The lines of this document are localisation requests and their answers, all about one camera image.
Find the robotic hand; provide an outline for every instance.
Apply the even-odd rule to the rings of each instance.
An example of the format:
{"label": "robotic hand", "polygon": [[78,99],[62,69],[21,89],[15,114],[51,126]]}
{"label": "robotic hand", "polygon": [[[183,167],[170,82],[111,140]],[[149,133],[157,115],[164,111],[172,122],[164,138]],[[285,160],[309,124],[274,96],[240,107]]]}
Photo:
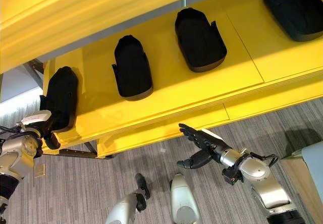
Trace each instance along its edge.
{"label": "robotic hand", "polygon": [[136,174],[135,180],[138,189],[120,199],[113,206],[105,224],[133,224],[136,210],[142,212],[146,209],[146,200],[150,198],[146,179],[142,174]]}
{"label": "robotic hand", "polygon": [[[45,139],[51,149],[60,147],[51,132],[51,125],[56,119],[49,110],[40,110],[25,117],[14,128],[1,127],[4,132],[14,135],[0,144],[0,215],[5,211],[19,182],[32,171],[34,158],[42,155],[41,138]],[[6,223],[2,217],[0,223]]]}
{"label": "robotic hand", "polygon": [[270,167],[279,159],[276,155],[259,156],[245,148],[238,152],[228,146],[221,137],[206,129],[197,131],[184,124],[179,126],[180,131],[201,148],[189,159],[178,161],[179,167],[197,169],[213,159],[226,167],[222,175],[227,183],[234,185],[240,180],[250,186],[251,193],[269,224],[305,223],[295,204],[271,174]]}

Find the metal bar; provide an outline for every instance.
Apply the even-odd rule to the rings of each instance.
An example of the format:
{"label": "metal bar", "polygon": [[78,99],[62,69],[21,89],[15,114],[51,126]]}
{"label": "metal bar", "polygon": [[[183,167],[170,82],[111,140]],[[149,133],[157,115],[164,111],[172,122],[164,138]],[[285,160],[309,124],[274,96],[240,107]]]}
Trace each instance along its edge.
{"label": "metal bar", "polygon": [[42,89],[43,82],[41,77],[37,74],[36,70],[28,63],[25,63],[23,66],[33,78],[33,80],[37,83],[37,85]]}
{"label": "metal bar", "polygon": [[85,142],[84,145],[87,147],[87,149],[89,149],[90,152],[95,153],[97,155],[95,148],[92,146],[90,142]]}
{"label": "metal bar", "polygon": [[44,74],[44,64],[38,60],[38,59],[33,59],[27,62],[30,66],[33,67],[34,70],[37,70],[41,74]]}
{"label": "metal bar", "polygon": [[1,102],[1,89],[2,89],[2,79],[4,78],[4,74],[0,74],[0,102]]}
{"label": "metal bar", "polygon": [[181,0],[181,7],[186,7],[186,0]]}
{"label": "metal bar", "polygon": [[58,156],[97,158],[97,154],[93,152],[84,152],[84,151],[77,151],[77,150],[70,150],[70,149],[60,149]]}

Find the yellow panel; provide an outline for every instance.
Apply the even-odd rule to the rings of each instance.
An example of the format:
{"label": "yellow panel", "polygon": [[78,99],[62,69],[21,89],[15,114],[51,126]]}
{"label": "yellow panel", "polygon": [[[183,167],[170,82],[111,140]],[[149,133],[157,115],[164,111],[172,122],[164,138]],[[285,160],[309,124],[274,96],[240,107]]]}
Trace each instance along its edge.
{"label": "yellow panel", "polygon": [[106,156],[117,152],[140,147],[152,142],[166,140],[182,135],[178,123],[185,123],[194,128],[207,127],[227,120],[228,115],[223,105],[216,105],[198,112],[184,114],[146,127],[137,128],[115,136],[99,139],[98,156]]}
{"label": "yellow panel", "polygon": [[226,102],[225,108],[231,120],[282,108],[291,102],[300,102],[323,95],[323,76],[318,75],[281,87],[258,91],[248,96]]}
{"label": "yellow panel", "polygon": [[289,38],[263,0],[220,0],[265,82],[323,66],[323,37]]}
{"label": "yellow panel", "polygon": [[197,110],[194,113],[184,114],[167,121],[137,128],[122,134],[101,138],[97,144],[98,154],[103,157],[147,144],[167,140],[172,137],[181,136],[182,133],[179,132],[178,123],[185,123],[198,129],[211,128],[323,97],[322,83],[318,82],[318,78],[305,80],[303,84],[303,86],[294,84],[297,88],[283,87],[282,91],[284,92],[284,95],[280,95],[280,97],[276,96],[277,91],[280,90],[267,90],[261,94],[262,97],[259,97],[258,94],[253,94],[248,97],[240,98],[238,105],[235,106],[236,108],[230,104],[225,104],[228,113],[232,114],[233,110],[236,113],[244,113],[238,114],[235,116],[236,118],[231,118],[230,120],[223,120],[226,117],[224,113],[219,110]]}
{"label": "yellow panel", "polygon": [[[60,56],[45,66],[44,85],[49,76],[65,65],[79,78],[76,127],[59,133],[61,143],[90,140],[161,120],[195,105],[203,105],[216,96],[262,83],[262,79],[244,49],[217,0],[198,3],[218,28],[228,48],[225,61],[206,73],[191,72],[178,47],[174,22],[177,12],[145,22],[89,46]],[[143,100],[128,102],[118,93],[111,64],[119,38],[132,34],[138,38],[149,59],[154,93]]]}
{"label": "yellow panel", "polygon": [[1,0],[0,73],[177,0]]}

